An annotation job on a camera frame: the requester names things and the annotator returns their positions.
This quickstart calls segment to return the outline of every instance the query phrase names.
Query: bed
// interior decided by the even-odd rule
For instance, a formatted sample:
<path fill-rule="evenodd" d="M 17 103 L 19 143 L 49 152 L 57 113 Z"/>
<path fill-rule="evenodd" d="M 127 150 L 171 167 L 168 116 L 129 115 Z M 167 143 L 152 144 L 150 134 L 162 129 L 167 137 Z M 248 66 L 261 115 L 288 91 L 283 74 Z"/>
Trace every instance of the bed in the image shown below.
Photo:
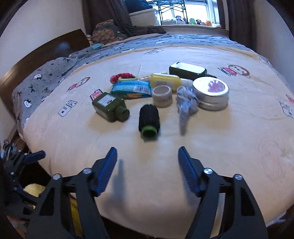
<path fill-rule="evenodd" d="M 140 137 L 138 115 L 152 98 L 126 100 L 131 116 L 124 123 L 109 123 L 95 112 L 90 95 L 109 92 L 112 75 L 143 77 L 168 71 L 175 62 L 203 66 L 226 82 L 228 107 L 200 109 L 181 136 L 174 96 L 170 107 L 159 109 L 161 134 L 150 142 Z M 116 147 L 118 163 L 96 200 L 101 215 L 146 235 L 175 239 L 185 237 L 199 203 L 178 165 L 181 146 L 220 175 L 243 175 L 266 223 L 293 204 L 294 121 L 279 102 L 286 95 L 293 98 L 284 78 L 245 46 L 225 37 L 165 34 L 87 47 L 47 62 L 14 89 L 12 101 L 19 133 L 32 152 L 46 152 L 40 164 L 50 175 L 76 174 Z M 75 106 L 62 117 L 59 111 L 69 101 Z M 214 235 L 222 203 L 220 197 Z"/>

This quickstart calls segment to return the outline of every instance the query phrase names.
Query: headboard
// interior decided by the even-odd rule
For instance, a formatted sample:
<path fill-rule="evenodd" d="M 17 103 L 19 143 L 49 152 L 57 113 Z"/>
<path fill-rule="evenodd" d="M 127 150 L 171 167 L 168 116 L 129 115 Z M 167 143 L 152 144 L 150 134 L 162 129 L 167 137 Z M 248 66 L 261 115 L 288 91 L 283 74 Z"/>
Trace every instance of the headboard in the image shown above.
<path fill-rule="evenodd" d="M 80 51 L 88 46 L 90 46 L 89 41 L 82 30 L 79 29 L 45 43 L 16 63 L 0 78 L 0 98 L 8 111 L 15 116 L 11 94 L 14 88 L 29 74 L 48 61 L 58 57 L 68 57 L 69 54 Z"/>

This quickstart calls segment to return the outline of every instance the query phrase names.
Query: silver bolt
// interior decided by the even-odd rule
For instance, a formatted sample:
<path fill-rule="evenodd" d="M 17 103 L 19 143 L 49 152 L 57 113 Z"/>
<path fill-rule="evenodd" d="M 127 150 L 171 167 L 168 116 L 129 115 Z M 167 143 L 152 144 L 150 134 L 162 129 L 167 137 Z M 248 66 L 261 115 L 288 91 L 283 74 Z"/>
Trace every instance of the silver bolt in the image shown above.
<path fill-rule="evenodd" d="M 235 179 L 237 179 L 237 180 L 242 180 L 243 177 L 242 177 L 240 174 L 236 174 L 236 175 L 235 175 Z"/>
<path fill-rule="evenodd" d="M 57 173 L 57 174 L 54 174 L 52 178 L 53 178 L 53 180 L 58 180 L 61 178 L 61 175 L 59 173 Z"/>
<path fill-rule="evenodd" d="M 89 173 L 91 173 L 92 172 L 92 170 L 90 169 L 90 168 L 85 168 L 84 170 L 83 170 L 83 174 L 89 174 Z"/>
<path fill-rule="evenodd" d="M 203 172 L 206 173 L 206 174 L 212 174 L 212 173 L 213 173 L 213 171 L 212 171 L 211 168 L 205 168 L 205 169 L 203 170 Z"/>

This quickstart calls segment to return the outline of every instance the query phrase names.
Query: white tape roll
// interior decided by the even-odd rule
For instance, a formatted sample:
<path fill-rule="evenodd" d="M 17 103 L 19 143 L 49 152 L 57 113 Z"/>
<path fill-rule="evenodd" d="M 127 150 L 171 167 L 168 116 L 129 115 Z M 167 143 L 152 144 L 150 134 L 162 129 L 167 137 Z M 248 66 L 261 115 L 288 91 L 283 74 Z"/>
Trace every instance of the white tape roll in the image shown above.
<path fill-rule="evenodd" d="M 153 88 L 152 98 L 154 105 L 161 108 L 168 107 L 173 103 L 171 88 L 167 85 L 160 85 Z"/>

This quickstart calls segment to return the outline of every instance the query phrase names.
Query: dark green bottle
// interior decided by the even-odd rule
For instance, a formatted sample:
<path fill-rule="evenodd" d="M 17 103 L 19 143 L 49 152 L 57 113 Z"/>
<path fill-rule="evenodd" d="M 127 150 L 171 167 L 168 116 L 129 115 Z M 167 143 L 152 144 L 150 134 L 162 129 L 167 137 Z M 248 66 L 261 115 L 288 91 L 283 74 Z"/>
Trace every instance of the dark green bottle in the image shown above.
<path fill-rule="evenodd" d="M 123 122 L 130 116 L 130 111 L 127 109 L 124 99 L 107 92 L 102 93 L 93 100 L 92 105 L 96 112 L 109 122 L 116 120 Z"/>

